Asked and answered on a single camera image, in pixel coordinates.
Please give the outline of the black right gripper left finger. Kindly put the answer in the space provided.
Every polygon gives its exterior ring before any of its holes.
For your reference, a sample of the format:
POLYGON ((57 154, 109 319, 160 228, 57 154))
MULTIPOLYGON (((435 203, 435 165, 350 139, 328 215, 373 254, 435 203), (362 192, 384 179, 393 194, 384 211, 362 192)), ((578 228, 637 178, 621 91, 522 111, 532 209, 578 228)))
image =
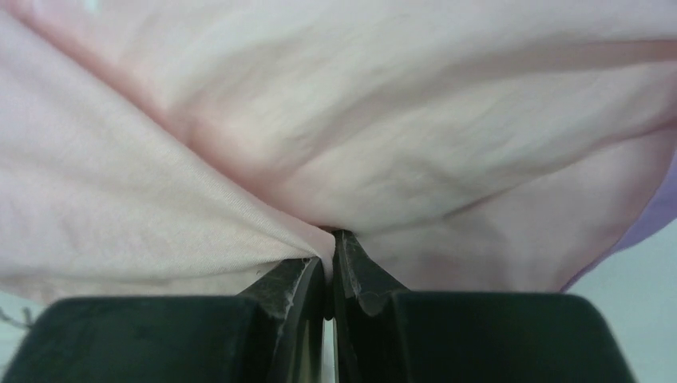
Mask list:
POLYGON ((69 298, 32 325, 6 382, 316 382, 319 259, 281 262, 234 296, 69 298))

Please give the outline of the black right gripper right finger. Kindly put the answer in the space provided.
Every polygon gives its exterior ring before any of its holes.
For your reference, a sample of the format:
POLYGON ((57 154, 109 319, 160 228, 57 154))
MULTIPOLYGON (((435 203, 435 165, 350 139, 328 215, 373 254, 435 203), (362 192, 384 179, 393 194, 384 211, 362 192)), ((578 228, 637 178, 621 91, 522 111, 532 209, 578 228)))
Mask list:
POLYGON ((334 233, 341 382, 621 383, 635 376, 600 312, 567 294, 412 291, 334 233))

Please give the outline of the purple Elsa print pillowcase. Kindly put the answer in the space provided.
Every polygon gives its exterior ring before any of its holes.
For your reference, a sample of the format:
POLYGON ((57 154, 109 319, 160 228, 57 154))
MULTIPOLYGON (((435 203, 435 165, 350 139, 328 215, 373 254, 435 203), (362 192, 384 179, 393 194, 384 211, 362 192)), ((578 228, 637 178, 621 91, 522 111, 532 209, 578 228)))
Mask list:
POLYGON ((676 150, 673 1, 4 1, 1 288, 230 294, 334 229, 557 291, 676 150))

